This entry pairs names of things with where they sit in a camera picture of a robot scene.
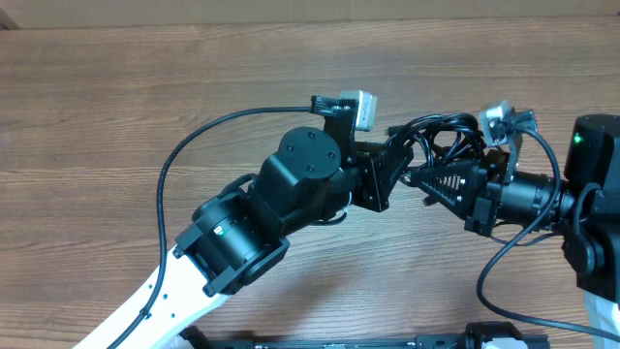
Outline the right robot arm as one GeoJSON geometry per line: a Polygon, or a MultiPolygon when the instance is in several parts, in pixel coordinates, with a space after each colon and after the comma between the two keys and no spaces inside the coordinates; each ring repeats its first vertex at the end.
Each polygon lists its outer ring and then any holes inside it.
{"type": "Polygon", "coordinates": [[[531,111],[480,120],[485,155],[435,160],[410,172],[426,201],[463,219],[466,230],[491,237],[498,225],[522,230],[504,242],[483,268],[477,296],[506,318],[592,335],[597,348],[619,345],[619,118],[589,114],[576,119],[566,166],[559,167],[538,133],[531,111]],[[589,325],[519,314],[493,304],[483,292],[491,269],[523,238],[546,230],[563,239],[562,250],[584,292],[589,325]]]}

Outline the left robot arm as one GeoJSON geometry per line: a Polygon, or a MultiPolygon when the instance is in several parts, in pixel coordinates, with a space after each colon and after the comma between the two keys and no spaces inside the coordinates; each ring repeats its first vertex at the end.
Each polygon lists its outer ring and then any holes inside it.
{"type": "Polygon", "coordinates": [[[288,235],[360,206],[381,212],[412,150],[344,147],[327,129],[287,132],[257,174],[236,179],[193,213],[164,267],[79,343],[81,348],[174,348],[180,334],[278,264],[288,235]]]}

